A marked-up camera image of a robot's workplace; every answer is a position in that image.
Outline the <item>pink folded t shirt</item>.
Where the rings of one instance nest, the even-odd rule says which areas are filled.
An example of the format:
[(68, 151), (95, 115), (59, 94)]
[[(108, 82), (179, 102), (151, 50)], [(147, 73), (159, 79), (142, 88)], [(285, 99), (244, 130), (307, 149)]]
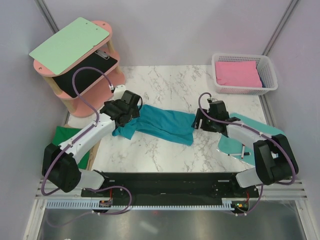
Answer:
[(262, 88), (255, 61), (217, 61), (214, 66), (218, 85)]

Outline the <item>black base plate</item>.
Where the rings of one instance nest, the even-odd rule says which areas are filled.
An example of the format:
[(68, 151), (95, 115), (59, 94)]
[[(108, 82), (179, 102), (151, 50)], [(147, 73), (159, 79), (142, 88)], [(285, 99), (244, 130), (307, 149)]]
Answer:
[(121, 204), (216, 203), (219, 199), (257, 198), (254, 186), (240, 188), (234, 172), (105, 172), (101, 192), (82, 190), (82, 197), (111, 197)]

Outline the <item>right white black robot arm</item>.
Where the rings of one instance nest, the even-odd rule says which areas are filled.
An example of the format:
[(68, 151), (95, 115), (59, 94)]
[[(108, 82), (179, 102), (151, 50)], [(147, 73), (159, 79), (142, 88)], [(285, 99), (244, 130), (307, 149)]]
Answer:
[(208, 103), (206, 110), (198, 100), (193, 127), (237, 140), (253, 151), (254, 167), (237, 173), (235, 181), (229, 184), (233, 196), (242, 196), (251, 186), (292, 185), (295, 182), (299, 167), (284, 134), (267, 135), (244, 124), (240, 118), (230, 117), (222, 100), (209, 98)]

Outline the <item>blue folded cloth in basket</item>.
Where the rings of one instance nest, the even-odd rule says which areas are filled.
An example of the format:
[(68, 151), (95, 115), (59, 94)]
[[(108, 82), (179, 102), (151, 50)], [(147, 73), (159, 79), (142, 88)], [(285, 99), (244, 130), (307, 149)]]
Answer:
[(261, 77), (260, 73), (258, 71), (257, 71), (257, 73), (258, 73), (258, 76), (259, 76), (259, 80), (261, 81), (262, 88), (265, 88), (266, 86), (265, 86), (265, 84), (264, 84), (264, 82), (262, 80), (262, 77)]

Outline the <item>black capped marker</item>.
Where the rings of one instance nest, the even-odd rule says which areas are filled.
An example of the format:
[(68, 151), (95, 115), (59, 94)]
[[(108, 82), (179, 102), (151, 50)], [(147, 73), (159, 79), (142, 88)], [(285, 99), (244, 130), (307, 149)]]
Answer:
[(227, 154), (228, 156), (240, 156), (241, 158), (243, 158), (244, 156), (250, 156), (251, 153), (250, 152), (244, 152), (244, 153), (229, 153)]

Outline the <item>white plastic basket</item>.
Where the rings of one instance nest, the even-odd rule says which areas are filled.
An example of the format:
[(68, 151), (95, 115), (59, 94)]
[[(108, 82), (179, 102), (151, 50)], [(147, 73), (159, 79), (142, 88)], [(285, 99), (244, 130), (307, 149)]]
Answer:
[(215, 53), (211, 66), (214, 90), (220, 94), (261, 96), (278, 88), (274, 65), (265, 55)]

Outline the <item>red capped marker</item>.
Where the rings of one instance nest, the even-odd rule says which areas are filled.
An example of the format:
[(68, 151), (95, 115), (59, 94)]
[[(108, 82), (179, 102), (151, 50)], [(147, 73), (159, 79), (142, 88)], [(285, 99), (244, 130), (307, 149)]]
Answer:
[(245, 147), (246, 147), (245, 145), (242, 145), (241, 159), (243, 159), (245, 156)]

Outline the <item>green folded t shirt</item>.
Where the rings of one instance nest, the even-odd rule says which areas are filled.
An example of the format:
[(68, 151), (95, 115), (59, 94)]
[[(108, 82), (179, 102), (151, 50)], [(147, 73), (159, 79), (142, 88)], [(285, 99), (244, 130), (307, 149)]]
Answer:
[[(71, 127), (63, 127), (63, 126), (57, 126), (55, 129), (55, 134), (52, 139), (52, 143), (55, 146), (59, 146), (62, 142), (68, 140), (69, 138), (76, 135), (78, 132), (80, 132), (80, 128), (71, 128)], [(77, 164), (80, 169), (85, 170), (87, 168), (88, 162), (90, 158), (90, 152), (88, 151), (80, 160), (80, 162)]]

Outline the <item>pink three-tier wooden shelf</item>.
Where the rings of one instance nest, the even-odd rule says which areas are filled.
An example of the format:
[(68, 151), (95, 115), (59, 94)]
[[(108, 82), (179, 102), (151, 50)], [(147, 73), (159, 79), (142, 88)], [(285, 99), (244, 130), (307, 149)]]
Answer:
[(99, 109), (113, 97), (110, 87), (126, 82), (112, 36), (107, 22), (79, 17), (29, 53), (34, 69), (75, 117), (93, 114), (84, 100)]

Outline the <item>turquoise plastic board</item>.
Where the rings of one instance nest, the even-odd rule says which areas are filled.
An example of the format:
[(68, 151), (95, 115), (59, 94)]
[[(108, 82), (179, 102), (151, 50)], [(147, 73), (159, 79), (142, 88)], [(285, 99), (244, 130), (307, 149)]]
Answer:
[[(278, 134), (283, 134), (283, 135), (285, 134), (283, 131), (273, 126), (266, 125), (262, 122), (256, 121), (254, 119), (251, 119), (249, 117), (246, 117), (244, 115), (241, 115), (235, 112), (230, 113), (229, 116), (239, 118), (245, 125), (252, 127), (260, 132), (263, 132), (266, 135), (268, 134), (268, 135), (274, 136)], [(225, 154), (240, 154), (242, 153), (242, 144), (236, 139), (228, 138), (222, 135), (218, 143), (218, 149), (220, 152), (223, 152)], [(247, 164), (255, 166), (255, 158), (254, 158), (253, 150), (246, 146), (244, 152), (250, 152), (251, 155), (244, 156), (243, 159), (241, 159), (240, 156), (235, 156), (235, 158), (242, 160)]]

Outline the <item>black clipboard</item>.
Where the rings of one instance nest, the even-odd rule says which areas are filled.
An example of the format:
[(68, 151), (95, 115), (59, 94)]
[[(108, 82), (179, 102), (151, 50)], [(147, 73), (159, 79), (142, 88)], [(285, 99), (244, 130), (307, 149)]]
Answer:
[[(76, 98), (77, 95), (72, 85), (72, 77), (78, 69), (83, 67), (93, 67), (105, 73), (117, 62), (117, 59), (111, 57), (106, 52), (96, 50), (65, 74), (53, 77), (53, 80), (59, 86), (59, 88), (71, 98)], [(101, 76), (102, 75), (100, 73), (91, 69), (84, 69), (80, 71), (75, 77), (75, 86), (77, 91), (81, 94)]]

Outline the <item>teal t shirt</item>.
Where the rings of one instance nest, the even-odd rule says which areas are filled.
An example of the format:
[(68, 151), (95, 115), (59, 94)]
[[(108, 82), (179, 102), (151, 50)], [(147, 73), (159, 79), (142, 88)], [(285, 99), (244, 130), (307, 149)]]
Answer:
[(172, 143), (191, 146), (194, 142), (192, 124), (196, 115), (176, 110), (165, 110), (148, 104), (142, 106), (140, 116), (124, 127), (118, 127), (112, 136), (131, 140), (135, 132), (141, 132)]

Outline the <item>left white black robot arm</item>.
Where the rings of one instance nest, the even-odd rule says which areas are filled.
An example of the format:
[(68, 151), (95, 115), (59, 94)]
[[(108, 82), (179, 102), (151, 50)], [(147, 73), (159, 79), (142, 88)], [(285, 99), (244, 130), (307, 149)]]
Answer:
[(49, 144), (44, 150), (43, 183), (50, 181), (65, 193), (79, 187), (92, 190), (99, 197), (106, 196), (110, 185), (103, 174), (95, 170), (80, 169), (78, 164), (103, 137), (138, 118), (142, 104), (141, 96), (125, 90), (114, 100), (106, 101), (97, 113), (96, 120), (76, 135), (59, 145)]

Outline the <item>light green clipboard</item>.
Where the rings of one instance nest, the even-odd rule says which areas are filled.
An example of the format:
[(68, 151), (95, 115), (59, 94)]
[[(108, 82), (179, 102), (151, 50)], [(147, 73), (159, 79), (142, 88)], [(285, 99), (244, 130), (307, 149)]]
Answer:
[(78, 17), (29, 53), (34, 69), (42, 76), (55, 77), (101, 47), (112, 36), (104, 21)]

